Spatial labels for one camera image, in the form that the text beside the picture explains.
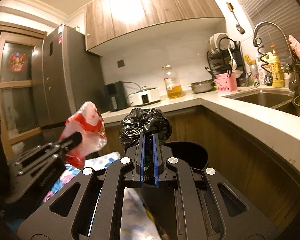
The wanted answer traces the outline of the red white snack wrapper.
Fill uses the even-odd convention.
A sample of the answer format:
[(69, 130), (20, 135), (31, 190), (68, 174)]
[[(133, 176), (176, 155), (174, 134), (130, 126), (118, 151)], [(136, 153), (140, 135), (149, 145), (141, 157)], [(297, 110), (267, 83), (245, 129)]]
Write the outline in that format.
[(107, 144), (104, 120), (91, 101), (83, 103), (66, 120), (59, 141), (72, 137), (77, 132), (80, 136), (74, 137), (75, 146), (69, 148), (69, 152), (65, 154), (65, 162), (81, 170), (84, 168), (86, 156), (98, 152)]

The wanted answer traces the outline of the black round trash bin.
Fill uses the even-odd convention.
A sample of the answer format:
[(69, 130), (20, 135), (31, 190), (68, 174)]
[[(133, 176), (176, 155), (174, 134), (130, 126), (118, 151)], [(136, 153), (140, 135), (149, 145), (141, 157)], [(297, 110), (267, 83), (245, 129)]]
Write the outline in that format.
[(203, 174), (207, 168), (208, 153), (203, 146), (189, 141), (172, 141), (164, 145), (172, 150), (174, 157), (187, 162), (193, 172)]

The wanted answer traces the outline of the hanging slotted spatula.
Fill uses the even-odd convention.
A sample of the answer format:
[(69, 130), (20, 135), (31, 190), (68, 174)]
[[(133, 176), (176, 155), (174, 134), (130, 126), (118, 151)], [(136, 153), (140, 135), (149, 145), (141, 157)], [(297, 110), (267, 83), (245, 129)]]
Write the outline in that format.
[(238, 32), (243, 35), (245, 34), (245, 29), (240, 25), (235, 13), (234, 13), (234, 7), (232, 6), (232, 4), (230, 2), (226, 2), (228, 9), (230, 10), (230, 12), (233, 14), (235, 20), (236, 20), (236, 29), (238, 30)]

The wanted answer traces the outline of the stainless steel bowl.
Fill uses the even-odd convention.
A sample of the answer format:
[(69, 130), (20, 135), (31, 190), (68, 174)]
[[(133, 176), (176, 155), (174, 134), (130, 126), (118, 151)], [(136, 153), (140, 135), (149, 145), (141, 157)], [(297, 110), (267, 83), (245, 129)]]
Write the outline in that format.
[(204, 80), (191, 83), (191, 89), (194, 94), (209, 92), (214, 89), (215, 83), (213, 80)]

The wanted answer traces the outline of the window blinds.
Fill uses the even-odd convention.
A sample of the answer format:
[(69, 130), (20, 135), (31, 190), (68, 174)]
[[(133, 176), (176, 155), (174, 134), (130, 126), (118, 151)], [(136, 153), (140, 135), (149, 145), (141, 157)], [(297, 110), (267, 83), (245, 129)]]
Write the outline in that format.
[(279, 25), (300, 42), (300, 6), (296, 0), (239, 0), (254, 27), (262, 21)]

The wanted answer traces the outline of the black plastic trash bag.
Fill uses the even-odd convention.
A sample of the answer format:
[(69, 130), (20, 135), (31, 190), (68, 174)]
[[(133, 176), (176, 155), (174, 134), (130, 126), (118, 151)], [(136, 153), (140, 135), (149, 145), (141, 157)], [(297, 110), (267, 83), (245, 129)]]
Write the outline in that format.
[(139, 144), (140, 135), (158, 134), (159, 142), (164, 144), (172, 135), (172, 125), (164, 113), (157, 108), (134, 108), (120, 122), (119, 139), (124, 152)]

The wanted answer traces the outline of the cooking oil bottle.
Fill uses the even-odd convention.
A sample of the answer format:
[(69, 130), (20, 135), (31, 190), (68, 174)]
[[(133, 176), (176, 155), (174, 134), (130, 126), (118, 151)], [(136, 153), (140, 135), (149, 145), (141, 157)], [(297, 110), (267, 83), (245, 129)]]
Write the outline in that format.
[(170, 65), (163, 66), (161, 70), (164, 72), (164, 83), (169, 99), (181, 98), (183, 90), (177, 73)]

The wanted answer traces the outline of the white ladle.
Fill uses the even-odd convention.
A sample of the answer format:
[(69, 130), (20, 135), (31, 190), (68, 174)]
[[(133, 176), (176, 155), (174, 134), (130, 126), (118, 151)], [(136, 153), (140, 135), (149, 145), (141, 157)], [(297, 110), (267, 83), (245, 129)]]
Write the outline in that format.
[(231, 68), (232, 68), (232, 70), (236, 70), (237, 63), (236, 63), (236, 60), (234, 59), (234, 56), (233, 56), (233, 54), (231, 52), (230, 45), (227, 46), (227, 50), (228, 50), (228, 53), (230, 55)]

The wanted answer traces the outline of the wooden upper cabinet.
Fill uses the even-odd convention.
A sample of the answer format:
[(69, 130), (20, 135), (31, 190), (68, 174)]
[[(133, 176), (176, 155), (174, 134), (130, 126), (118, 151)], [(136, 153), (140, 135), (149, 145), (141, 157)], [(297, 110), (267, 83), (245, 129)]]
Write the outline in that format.
[(92, 0), (85, 6), (85, 46), (92, 50), (153, 25), (223, 17), (215, 0)]

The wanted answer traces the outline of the white rice cooker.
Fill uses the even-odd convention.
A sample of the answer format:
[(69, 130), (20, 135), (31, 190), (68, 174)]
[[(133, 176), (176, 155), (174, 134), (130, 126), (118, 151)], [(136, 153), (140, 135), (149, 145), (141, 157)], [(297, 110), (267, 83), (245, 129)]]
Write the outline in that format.
[(128, 101), (132, 106), (146, 106), (160, 102), (160, 90), (155, 88), (144, 88), (128, 96)]

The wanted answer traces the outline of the wooden lower cabinets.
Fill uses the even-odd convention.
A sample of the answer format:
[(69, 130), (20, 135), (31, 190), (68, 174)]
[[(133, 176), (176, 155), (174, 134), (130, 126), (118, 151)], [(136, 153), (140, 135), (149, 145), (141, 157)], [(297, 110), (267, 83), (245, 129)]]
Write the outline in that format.
[(170, 141), (203, 146), (209, 165), (257, 206), (279, 231), (300, 233), (300, 172), (263, 142), (213, 111), (166, 112)]

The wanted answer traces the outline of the beer can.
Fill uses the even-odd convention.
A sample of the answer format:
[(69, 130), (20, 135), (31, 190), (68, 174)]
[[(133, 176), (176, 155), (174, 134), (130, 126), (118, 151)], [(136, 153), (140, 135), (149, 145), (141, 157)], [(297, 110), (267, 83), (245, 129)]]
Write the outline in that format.
[(253, 80), (253, 85), (255, 87), (260, 85), (260, 80), (259, 80), (259, 74), (258, 74), (258, 67), (256, 62), (250, 65), (250, 72)]

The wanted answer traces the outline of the pink utensil basket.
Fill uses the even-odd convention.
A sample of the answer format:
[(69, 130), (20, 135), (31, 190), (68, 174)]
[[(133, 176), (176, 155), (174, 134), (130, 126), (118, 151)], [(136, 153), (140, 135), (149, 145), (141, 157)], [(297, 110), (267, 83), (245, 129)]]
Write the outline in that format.
[(218, 94), (228, 94), (237, 91), (237, 81), (234, 72), (217, 74), (215, 83)]

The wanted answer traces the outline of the wall power socket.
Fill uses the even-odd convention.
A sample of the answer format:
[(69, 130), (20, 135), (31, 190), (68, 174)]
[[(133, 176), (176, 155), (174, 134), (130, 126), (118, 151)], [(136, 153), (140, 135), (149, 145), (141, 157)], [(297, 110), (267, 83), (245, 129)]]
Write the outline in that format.
[(124, 66), (125, 66), (124, 60), (119, 60), (119, 61), (117, 61), (117, 66), (118, 66), (119, 68), (124, 67)]

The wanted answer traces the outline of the dark grey refrigerator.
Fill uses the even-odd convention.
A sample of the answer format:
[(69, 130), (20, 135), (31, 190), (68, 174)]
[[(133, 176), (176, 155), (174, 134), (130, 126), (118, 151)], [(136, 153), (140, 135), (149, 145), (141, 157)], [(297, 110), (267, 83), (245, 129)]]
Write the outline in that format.
[(36, 46), (33, 99), (40, 127), (66, 121), (86, 101), (109, 111), (101, 58), (85, 49), (85, 36), (61, 24)]

